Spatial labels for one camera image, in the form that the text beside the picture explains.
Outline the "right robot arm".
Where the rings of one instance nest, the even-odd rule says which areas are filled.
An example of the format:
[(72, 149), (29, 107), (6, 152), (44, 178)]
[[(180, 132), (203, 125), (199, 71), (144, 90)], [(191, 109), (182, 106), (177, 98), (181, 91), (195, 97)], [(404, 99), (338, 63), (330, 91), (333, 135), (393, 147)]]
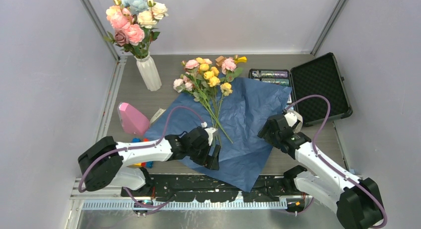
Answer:
[(387, 222), (377, 183), (361, 179), (325, 155), (301, 132), (295, 111), (269, 117), (258, 137), (300, 164), (283, 174), (289, 194), (299, 191), (313, 196), (336, 214), (345, 229), (369, 229)]

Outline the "cream satin ribbon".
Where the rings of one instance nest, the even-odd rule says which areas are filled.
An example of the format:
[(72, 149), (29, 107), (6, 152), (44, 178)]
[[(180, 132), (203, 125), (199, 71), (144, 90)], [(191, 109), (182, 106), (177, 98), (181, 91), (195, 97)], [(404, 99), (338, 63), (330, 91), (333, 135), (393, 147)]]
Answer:
[(150, 119), (150, 125), (153, 125), (156, 120), (158, 120), (161, 115), (166, 111), (166, 109), (159, 108)]

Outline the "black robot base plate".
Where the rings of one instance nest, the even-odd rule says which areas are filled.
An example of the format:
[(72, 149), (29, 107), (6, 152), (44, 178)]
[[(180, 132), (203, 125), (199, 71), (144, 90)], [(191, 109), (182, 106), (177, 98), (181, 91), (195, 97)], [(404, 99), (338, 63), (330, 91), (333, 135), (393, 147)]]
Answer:
[(129, 190), (134, 197), (146, 197), (160, 202), (233, 202), (242, 198), (246, 203), (278, 202), (281, 197), (299, 202), (310, 195), (290, 186), (282, 176), (260, 175), (250, 191), (199, 174), (152, 174), (151, 181), (139, 190)]

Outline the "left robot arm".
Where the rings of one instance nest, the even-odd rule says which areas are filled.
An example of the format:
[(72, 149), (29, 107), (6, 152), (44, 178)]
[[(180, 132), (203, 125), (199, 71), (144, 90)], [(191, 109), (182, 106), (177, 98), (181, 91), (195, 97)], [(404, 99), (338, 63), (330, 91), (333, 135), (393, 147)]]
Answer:
[(195, 164), (218, 170), (220, 146), (211, 149), (218, 130), (213, 127), (196, 127), (183, 135), (166, 135), (150, 142), (123, 143), (106, 136), (96, 142), (77, 161), (82, 173), (80, 193), (97, 191), (109, 185), (134, 190), (147, 196), (152, 182), (145, 170), (133, 165), (148, 161), (172, 161), (189, 157)]

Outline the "dark blue wrapping paper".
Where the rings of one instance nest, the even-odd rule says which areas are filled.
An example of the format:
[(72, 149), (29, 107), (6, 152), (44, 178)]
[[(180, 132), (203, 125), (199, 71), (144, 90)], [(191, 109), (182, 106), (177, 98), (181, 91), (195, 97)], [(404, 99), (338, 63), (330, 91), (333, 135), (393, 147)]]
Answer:
[[(249, 192), (272, 151), (272, 146), (257, 134), (268, 117), (282, 113), (292, 89), (243, 77), (231, 85), (233, 93), (224, 98), (219, 114), (225, 130), (220, 134), (219, 170), (206, 169), (188, 157), (181, 162), (196, 172)], [(201, 120), (209, 123), (210, 114), (191, 95), (181, 93), (144, 137), (156, 140), (162, 134), (189, 132), (199, 126)]]

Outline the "light pink flower stem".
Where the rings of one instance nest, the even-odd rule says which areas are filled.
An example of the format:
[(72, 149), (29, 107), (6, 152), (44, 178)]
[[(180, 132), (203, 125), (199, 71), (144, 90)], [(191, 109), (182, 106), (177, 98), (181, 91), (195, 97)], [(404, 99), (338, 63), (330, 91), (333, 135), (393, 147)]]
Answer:
[(174, 80), (173, 88), (178, 93), (184, 92), (191, 95), (195, 102), (200, 103), (209, 113), (212, 124), (218, 130), (222, 131), (230, 143), (233, 142), (220, 121), (222, 103), (225, 98), (233, 93), (233, 88), (230, 83), (226, 82), (225, 84), (220, 84), (215, 87), (205, 87), (195, 80), (184, 82), (183, 79), (178, 78)]

